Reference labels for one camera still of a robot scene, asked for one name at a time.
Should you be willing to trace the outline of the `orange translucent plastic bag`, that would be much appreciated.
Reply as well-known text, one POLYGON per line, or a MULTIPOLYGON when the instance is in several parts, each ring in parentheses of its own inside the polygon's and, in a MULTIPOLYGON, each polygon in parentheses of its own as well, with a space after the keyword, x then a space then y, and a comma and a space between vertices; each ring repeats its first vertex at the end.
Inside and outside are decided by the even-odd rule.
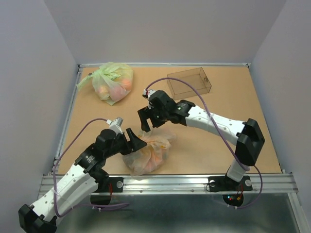
POLYGON ((168 159, 176 135, 169 130, 140 131, 138 137, 147 143, 144 148, 123 156, 132 176, 145 175, 160 168, 168 159))

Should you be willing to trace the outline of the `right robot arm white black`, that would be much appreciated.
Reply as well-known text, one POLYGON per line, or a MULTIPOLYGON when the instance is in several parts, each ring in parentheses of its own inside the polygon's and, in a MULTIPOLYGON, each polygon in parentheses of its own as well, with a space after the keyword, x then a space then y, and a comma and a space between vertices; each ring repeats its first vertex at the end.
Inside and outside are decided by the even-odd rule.
POLYGON ((198 128, 220 136, 227 146, 234 145, 234 162, 224 176, 224 185, 235 189, 250 167, 256 164, 265 143, 265 138, 254 119, 239 121, 211 113, 195 103, 180 100, 175 102, 162 90, 144 92, 148 105, 138 110, 141 129, 149 132, 166 122, 198 128))

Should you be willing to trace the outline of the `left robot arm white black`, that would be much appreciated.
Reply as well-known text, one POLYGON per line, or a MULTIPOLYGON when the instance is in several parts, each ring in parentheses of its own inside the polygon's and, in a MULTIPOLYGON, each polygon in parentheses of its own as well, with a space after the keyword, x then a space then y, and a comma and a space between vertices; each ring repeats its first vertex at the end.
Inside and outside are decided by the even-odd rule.
POLYGON ((20 227, 27 233, 54 233, 61 218, 78 207, 85 197, 94 191, 104 191, 109 179, 102 169, 106 160, 118 153, 128 155, 147 146, 130 128, 126 131, 127 136, 112 129, 102 130, 44 196, 31 205, 20 207, 20 227))

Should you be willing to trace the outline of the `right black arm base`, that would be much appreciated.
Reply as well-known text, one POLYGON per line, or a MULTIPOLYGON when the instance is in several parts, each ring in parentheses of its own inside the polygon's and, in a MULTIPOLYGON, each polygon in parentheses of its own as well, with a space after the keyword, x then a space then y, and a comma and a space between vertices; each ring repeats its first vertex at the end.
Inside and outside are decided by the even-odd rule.
POLYGON ((224 175, 209 177, 205 190, 211 193, 224 192, 224 202, 240 208, 244 202, 244 192, 252 191, 253 187, 249 176, 243 176, 242 180, 237 182, 224 175))

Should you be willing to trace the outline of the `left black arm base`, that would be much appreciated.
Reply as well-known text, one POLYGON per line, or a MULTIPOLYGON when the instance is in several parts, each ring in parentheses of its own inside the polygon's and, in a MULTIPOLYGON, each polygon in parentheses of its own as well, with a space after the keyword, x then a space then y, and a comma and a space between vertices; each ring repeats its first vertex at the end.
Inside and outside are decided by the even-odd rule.
POLYGON ((117 203, 117 195, 123 192, 123 177, 110 176, 99 184, 98 189, 91 194, 90 203, 94 205, 112 205, 117 203))

